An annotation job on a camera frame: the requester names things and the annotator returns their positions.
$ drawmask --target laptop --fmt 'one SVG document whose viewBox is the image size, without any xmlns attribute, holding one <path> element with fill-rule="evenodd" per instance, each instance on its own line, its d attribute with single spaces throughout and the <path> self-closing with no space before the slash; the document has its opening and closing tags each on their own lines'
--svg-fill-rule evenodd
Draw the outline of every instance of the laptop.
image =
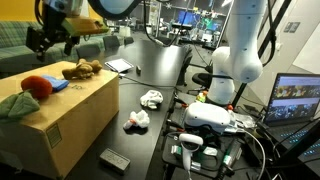
<svg viewBox="0 0 320 180">
<path fill-rule="evenodd" d="M 280 142 L 313 120 L 319 101 L 320 75 L 278 73 L 260 127 Z M 303 128 L 285 142 L 298 142 L 311 127 Z"/>
</svg>

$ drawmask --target notebook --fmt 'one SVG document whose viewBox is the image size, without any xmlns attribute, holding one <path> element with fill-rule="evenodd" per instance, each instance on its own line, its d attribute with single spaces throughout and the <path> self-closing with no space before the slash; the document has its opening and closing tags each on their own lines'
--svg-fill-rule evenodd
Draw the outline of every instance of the notebook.
<svg viewBox="0 0 320 180">
<path fill-rule="evenodd" d="M 105 62 L 105 65 L 107 65 L 111 70 L 119 73 L 134 67 L 131 63 L 124 59 L 115 59 L 112 61 L 108 61 Z"/>
<path fill-rule="evenodd" d="M 319 101 L 320 75 L 278 73 L 262 126 L 274 139 L 282 141 L 314 118 Z M 307 130 L 288 141 L 297 142 Z"/>
</svg>

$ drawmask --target floor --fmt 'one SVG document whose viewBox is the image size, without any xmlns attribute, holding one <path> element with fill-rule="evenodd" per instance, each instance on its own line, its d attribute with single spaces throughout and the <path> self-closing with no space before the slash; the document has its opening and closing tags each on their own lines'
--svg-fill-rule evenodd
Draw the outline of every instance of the floor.
<svg viewBox="0 0 320 180">
<path fill-rule="evenodd" d="M 135 41 L 140 40 L 140 39 L 146 39 L 146 40 L 148 39 L 148 37 L 146 36 L 146 34 L 144 32 L 134 32 L 134 33 L 131 33 L 131 36 L 133 37 L 133 39 Z M 192 47 L 192 53 L 193 53 L 193 58 L 191 60 L 192 64 L 206 66 L 211 61 L 212 51 L 203 49 L 201 46 L 197 46 L 197 45 L 190 45 L 190 46 Z M 206 72 L 206 71 L 202 68 L 189 66 L 187 69 L 187 73 L 186 73 L 187 86 L 177 86 L 177 89 L 181 90 L 181 92 L 183 92 L 183 93 L 186 93 L 190 89 L 199 88 L 200 86 L 193 83 L 191 80 L 192 75 L 195 73 L 199 73 L 199 72 Z M 235 82 L 236 90 L 239 89 L 240 85 L 241 84 L 239 82 Z M 259 98 L 257 98 L 256 95 L 252 92 L 252 90 L 247 86 L 242 94 L 242 98 L 240 98 L 237 105 L 241 106 L 242 104 L 246 104 L 246 105 L 254 106 L 258 110 L 261 109 L 262 106 L 259 106 L 255 103 L 248 101 L 248 100 L 261 104 L 261 101 L 259 100 Z M 146 177 L 147 180 L 162 180 L 163 179 L 163 175 L 165 173 L 165 169 L 164 169 L 165 164 L 162 162 L 162 158 L 161 158 L 162 139 L 163 139 L 163 136 L 160 136 L 158 139 L 158 143 L 157 143 L 155 152 L 153 154 L 153 158 L 152 158 L 151 164 L 149 166 L 148 174 Z M 192 179 L 197 179 L 197 180 L 208 179 L 208 178 L 205 178 L 205 177 L 199 176 L 197 174 L 193 174 L 193 173 L 191 174 L 191 177 L 192 177 Z M 188 174 L 183 169 L 177 168 L 174 172 L 172 179 L 173 180 L 186 180 L 186 179 L 188 179 Z"/>
</svg>

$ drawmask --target wall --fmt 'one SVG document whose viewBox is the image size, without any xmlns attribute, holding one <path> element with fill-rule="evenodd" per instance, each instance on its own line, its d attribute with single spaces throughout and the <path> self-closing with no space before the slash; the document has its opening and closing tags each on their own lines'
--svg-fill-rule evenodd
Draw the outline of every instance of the wall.
<svg viewBox="0 0 320 180">
<path fill-rule="evenodd" d="M 35 0 L 1 0 L 0 20 L 36 21 L 34 2 Z"/>
<path fill-rule="evenodd" d="M 275 17 L 277 9 L 279 9 L 282 2 L 283 0 L 276 2 L 272 13 L 273 17 Z M 261 77 L 249 84 L 253 92 L 263 103 L 267 104 L 269 100 L 274 79 L 278 72 L 309 73 L 306 70 L 294 66 L 293 62 L 320 22 L 320 16 L 318 15 L 319 7 L 319 0 L 292 0 L 277 28 L 277 43 L 282 45 L 280 50 L 276 51 L 272 61 L 264 68 Z M 295 33 L 284 33 L 284 27 L 288 22 L 301 22 L 301 24 Z M 267 28 L 269 28 L 269 26 L 266 24 L 263 34 L 267 32 Z M 260 47 L 264 36 L 261 35 L 260 37 L 258 47 Z M 269 57 L 269 53 L 270 46 L 262 57 L 263 62 Z"/>
</svg>

